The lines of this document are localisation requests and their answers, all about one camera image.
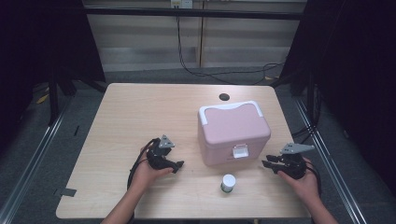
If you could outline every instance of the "black tape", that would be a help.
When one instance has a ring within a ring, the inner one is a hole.
[[[76,192],[77,192],[76,189],[56,189],[55,192],[53,192],[53,195],[58,197],[62,197],[62,196],[74,197]]]

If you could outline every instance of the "pink cooler box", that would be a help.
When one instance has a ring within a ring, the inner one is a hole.
[[[198,140],[206,165],[256,159],[271,136],[254,101],[202,106],[198,117]]]

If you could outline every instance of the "wire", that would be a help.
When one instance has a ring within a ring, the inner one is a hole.
[[[142,163],[143,161],[148,161],[148,160],[149,160],[149,159],[144,159],[144,160],[138,162],[137,164],[139,165],[139,164]]]
[[[309,133],[307,136],[306,136],[306,138],[305,139],[303,139],[303,141],[301,141],[301,143],[300,144],[303,144],[308,138],[309,138],[309,136],[311,136],[311,133]]]
[[[43,91],[43,90],[46,90],[47,88],[48,88],[48,85],[47,86],[44,86],[44,87],[40,87],[42,85],[42,83],[39,83],[39,84],[36,84],[34,87],[33,87],[33,93],[36,93],[36,92],[39,92],[39,91]]]
[[[213,74],[206,74],[206,73],[201,73],[201,72],[193,72],[189,68],[187,68],[186,64],[184,63],[182,47],[181,47],[181,38],[180,38],[180,18],[179,17],[177,17],[177,46],[178,46],[178,57],[179,57],[179,60],[180,60],[180,64],[188,73],[190,73],[191,75],[194,75],[196,77],[212,77],[212,78],[214,78],[214,79],[216,79],[218,81],[225,82],[225,83],[231,84],[231,85],[240,85],[240,84],[232,83],[230,81],[226,81],[226,80],[218,78],[216,76],[229,75],[229,74],[254,74],[254,73],[261,73],[262,72],[262,78],[260,80],[254,82],[254,83],[251,83],[251,84],[244,84],[244,85],[257,85],[260,82],[262,82],[263,80],[265,80],[265,71],[274,69],[274,68],[284,64],[284,63],[268,63],[265,66],[263,66],[262,69],[255,70],[255,71],[243,71],[243,72],[233,71],[233,72],[221,72],[221,73],[213,73]]]
[[[315,90],[315,110],[314,110],[314,117],[313,117],[313,120],[311,122],[312,125],[310,125],[308,127],[304,127],[300,131],[297,131],[296,133],[292,133],[291,136],[293,138],[297,138],[297,137],[300,137],[300,136],[302,136],[302,135],[304,135],[306,133],[309,133],[309,135],[303,140],[303,142],[305,142],[306,139],[312,134],[312,132],[318,127],[318,122],[319,122],[319,118],[320,118],[320,111],[321,111],[321,103],[322,103],[322,95],[320,94],[318,86],[316,86],[316,90]]]
[[[132,178],[134,177],[134,172],[137,169],[137,166],[139,166],[140,162],[142,161],[146,161],[147,159],[144,160],[140,160],[143,156],[143,154],[145,153],[145,151],[149,148],[149,145],[151,145],[151,143],[155,142],[156,139],[152,139],[151,141],[149,141],[145,147],[143,147],[143,149],[140,151],[139,156],[137,156],[136,161],[134,162],[134,166],[132,167],[132,169],[130,170],[129,176],[128,176],[128,181],[127,181],[127,189],[129,188],[129,186],[131,185],[132,182]]]

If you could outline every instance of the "cooler lid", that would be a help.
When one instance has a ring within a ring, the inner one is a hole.
[[[205,140],[211,145],[241,140],[252,141],[269,137],[271,134],[262,111],[254,101],[202,106],[199,117]]]

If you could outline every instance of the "table top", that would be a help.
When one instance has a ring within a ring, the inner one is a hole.
[[[229,101],[219,95],[227,93]],[[198,110],[254,100],[271,129],[258,159],[206,166],[198,144]],[[276,93],[271,87],[179,84],[111,84],[67,184],[59,218],[103,218],[126,191],[139,149],[166,134],[175,143],[170,161],[185,161],[176,173],[158,179],[135,209],[136,218],[310,217],[279,176],[263,168],[265,155],[278,155],[292,142]],[[232,174],[231,193],[220,189]]]

